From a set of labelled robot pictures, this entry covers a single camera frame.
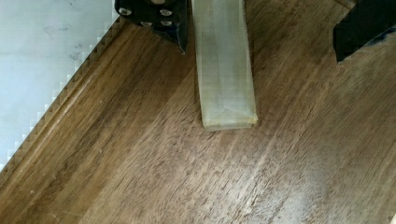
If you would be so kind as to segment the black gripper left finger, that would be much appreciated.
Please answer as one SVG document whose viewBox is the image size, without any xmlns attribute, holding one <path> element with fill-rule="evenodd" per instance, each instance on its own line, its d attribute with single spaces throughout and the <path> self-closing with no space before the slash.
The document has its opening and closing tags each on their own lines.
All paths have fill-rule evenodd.
<svg viewBox="0 0 396 224">
<path fill-rule="evenodd" d="M 114 0 L 114 8 L 127 21 L 149 28 L 186 53 L 188 0 Z"/>
</svg>

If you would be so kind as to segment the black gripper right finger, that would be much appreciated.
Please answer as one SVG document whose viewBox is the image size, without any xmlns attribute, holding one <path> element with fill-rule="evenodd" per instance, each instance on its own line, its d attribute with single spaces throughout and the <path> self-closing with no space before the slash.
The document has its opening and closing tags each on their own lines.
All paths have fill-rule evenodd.
<svg viewBox="0 0 396 224">
<path fill-rule="evenodd" d="M 332 45 L 340 63 L 366 45 L 395 31 L 396 0 L 358 0 L 332 30 Z"/>
</svg>

